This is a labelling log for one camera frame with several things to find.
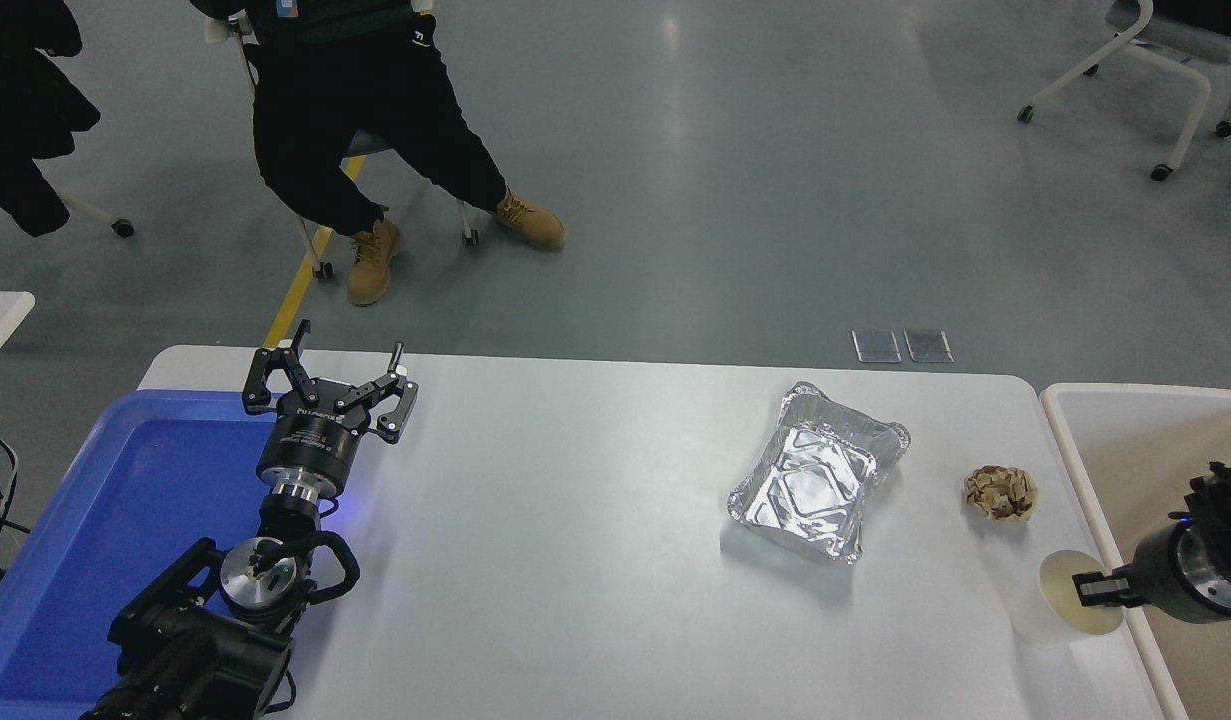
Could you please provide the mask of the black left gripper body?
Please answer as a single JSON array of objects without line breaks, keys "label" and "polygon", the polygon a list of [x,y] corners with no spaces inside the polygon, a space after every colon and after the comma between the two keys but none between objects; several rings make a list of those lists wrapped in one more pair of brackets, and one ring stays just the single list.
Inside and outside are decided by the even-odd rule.
[{"label": "black left gripper body", "polygon": [[305,407],[299,396],[281,398],[257,475],[270,487],[304,482],[318,489],[319,497],[336,498],[350,478],[364,430],[362,407],[337,414],[335,401]]}]

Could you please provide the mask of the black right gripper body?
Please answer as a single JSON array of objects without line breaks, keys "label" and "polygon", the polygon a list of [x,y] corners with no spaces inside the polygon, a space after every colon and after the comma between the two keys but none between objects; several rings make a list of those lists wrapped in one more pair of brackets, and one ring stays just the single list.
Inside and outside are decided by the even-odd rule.
[{"label": "black right gripper body", "polygon": [[1211,622],[1204,544],[1194,528],[1174,524],[1147,537],[1133,556],[1133,585],[1150,606],[1190,624]]}]

